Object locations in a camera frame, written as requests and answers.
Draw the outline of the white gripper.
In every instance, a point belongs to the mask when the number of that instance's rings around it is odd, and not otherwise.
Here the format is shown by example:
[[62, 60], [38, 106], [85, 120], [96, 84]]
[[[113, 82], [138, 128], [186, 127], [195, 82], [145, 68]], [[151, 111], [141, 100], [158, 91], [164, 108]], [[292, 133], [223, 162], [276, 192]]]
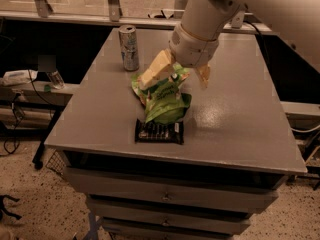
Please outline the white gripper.
[[207, 63], [212, 59], [218, 45], [218, 40], [203, 41], [187, 33], [181, 24], [177, 25], [169, 41], [170, 50], [164, 49], [158, 53], [140, 76], [139, 87], [146, 90], [168, 78], [174, 73], [173, 64], [176, 60], [183, 67], [196, 68], [202, 87], [207, 88], [211, 72]]

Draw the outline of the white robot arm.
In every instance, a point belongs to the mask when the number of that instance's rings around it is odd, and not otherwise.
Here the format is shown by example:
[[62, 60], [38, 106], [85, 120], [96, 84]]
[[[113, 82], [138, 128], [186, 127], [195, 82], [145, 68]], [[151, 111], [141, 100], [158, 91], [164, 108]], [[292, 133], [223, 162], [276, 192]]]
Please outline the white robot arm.
[[139, 87], [145, 90], [168, 78], [174, 63], [206, 68], [224, 26], [241, 10], [253, 13], [320, 71], [320, 0], [188, 0], [169, 47], [140, 76]]

